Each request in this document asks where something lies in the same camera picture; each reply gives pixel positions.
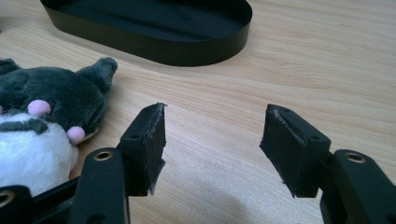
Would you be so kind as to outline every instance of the black plastic tray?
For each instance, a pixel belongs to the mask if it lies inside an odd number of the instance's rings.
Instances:
[[[41,0],[59,30],[157,63],[200,66],[246,44],[245,0]]]

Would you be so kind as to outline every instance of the stuffed toy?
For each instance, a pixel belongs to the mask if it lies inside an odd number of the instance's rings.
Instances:
[[[61,125],[76,145],[98,131],[117,67],[111,58],[76,73],[59,67],[23,69],[11,59],[0,60],[0,107],[45,112],[42,119]],[[38,108],[28,107],[33,101]]]
[[[117,67],[111,58],[76,73],[0,60],[0,187],[24,185],[36,196],[68,180],[75,145],[103,120]]]
[[[0,115],[0,187],[24,185],[36,196],[66,182],[77,161],[78,149],[59,124],[16,109]]]

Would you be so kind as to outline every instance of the light wooden surface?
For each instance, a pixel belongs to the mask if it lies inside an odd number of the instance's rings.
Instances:
[[[396,182],[396,2],[249,0],[245,48],[223,63],[172,67],[58,31],[38,0],[0,1],[0,57],[73,71],[120,65],[103,129],[84,156],[114,147],[145,106],[165,109],[166,165],[154,196],[131,198],[134,223],[322,223],[293,199],[259,148],[267,104],[294,110]]]

